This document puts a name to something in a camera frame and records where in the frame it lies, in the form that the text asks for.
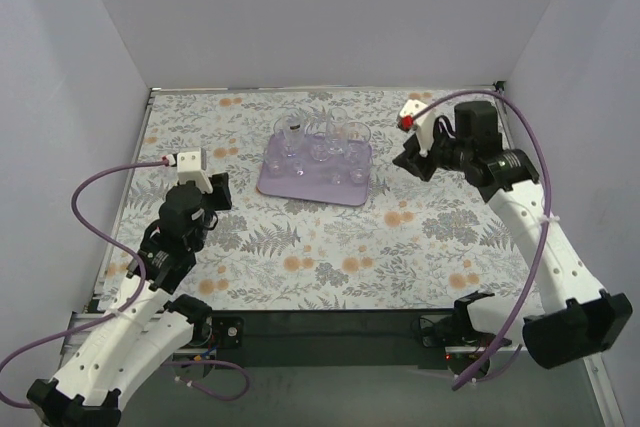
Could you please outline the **tall clear glass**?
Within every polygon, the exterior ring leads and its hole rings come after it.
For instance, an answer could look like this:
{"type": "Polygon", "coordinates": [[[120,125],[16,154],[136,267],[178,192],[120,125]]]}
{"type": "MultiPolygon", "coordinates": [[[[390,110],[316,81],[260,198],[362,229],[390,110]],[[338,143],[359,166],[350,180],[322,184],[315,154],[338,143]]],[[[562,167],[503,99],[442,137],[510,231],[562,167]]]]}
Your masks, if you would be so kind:
{"type": "Polygon", "coordinates": [[[326,120],[325,140],[330,155],[339,155],[346,146],[345,125],[349,117],[347,111],[341,107],[329,110],[326,120]]]}

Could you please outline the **clear stemmed glass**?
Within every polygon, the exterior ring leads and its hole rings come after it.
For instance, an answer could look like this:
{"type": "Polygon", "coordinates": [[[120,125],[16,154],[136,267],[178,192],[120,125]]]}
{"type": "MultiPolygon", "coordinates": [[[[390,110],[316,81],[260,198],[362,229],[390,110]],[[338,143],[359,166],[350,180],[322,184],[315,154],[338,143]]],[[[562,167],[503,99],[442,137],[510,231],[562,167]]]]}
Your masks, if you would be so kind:
{"type": "Polygon", "coordinates": [[[300,114],[286,114],[281,121],[284,137],[284,153],[294,156],[305,136],[305,119],[300,114]]]}

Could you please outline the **clear wine glass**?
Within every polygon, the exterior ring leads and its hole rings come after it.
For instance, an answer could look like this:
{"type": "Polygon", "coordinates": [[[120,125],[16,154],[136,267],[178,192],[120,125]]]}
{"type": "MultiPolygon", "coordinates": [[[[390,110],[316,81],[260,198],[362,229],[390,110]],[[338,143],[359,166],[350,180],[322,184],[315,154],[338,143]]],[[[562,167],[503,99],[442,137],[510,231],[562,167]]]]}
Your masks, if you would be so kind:
{"type": "Polygon", "coordinates": [[[307,162],[304,159],[298,157],[291,157],[290,161],[290,169],[294,176],[302,177],[307,172],[307,162]]]}

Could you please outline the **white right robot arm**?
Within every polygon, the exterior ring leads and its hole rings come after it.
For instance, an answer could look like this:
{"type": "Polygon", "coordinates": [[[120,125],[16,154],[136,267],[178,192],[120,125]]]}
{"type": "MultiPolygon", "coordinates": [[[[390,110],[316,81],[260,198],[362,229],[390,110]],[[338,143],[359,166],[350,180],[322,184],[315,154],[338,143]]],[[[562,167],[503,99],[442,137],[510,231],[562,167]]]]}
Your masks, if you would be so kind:
{"type": "Polygon", "coordinates": [[[493,337],[481,357],[457,374],[455,388],[478,381],[480,369],[504,344],[527,349],[545,369],[609,350],[632,305],[588,270],[552,213],[546,168],[524,151],[504,147],[496,108],[488,101],[463,102],[448,118],[408,101],[398,127],[410,136],[394,165],[422,181],[437,170],[462,173],[500,218],[529,268],[512,308],[484,292],[455,301],[443,322],[451,332],[462,339],[493,337]]]}

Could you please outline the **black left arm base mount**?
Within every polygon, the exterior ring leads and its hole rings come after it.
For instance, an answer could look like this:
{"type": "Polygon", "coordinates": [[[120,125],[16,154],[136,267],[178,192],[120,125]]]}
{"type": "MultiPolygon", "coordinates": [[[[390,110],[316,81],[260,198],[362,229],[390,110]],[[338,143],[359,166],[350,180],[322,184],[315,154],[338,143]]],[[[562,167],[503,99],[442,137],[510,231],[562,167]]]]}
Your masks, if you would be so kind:
{"type": "Polygon", "coordinates": [[[192,344],[207,349],[236,349],[242,344],[245,322],[237,316],[208,316],[194,328],[192,344]]]}

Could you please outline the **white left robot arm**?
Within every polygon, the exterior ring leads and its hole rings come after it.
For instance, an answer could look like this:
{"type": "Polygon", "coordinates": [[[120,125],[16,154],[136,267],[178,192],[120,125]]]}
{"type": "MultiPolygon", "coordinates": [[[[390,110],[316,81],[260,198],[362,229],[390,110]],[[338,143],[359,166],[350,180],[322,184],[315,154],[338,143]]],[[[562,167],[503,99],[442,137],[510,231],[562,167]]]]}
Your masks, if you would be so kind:
{"type": "Polygon", "coordinates": [[[194,181],[167,192],[100,324],[51,379],[31,385],[27,399],[45,425],[117,425],[130,395],[176,349],[211,334],[211,308],[174,294],[218,212],[232,207],[228,173],[209,181],[209,193],[194,181]]]}

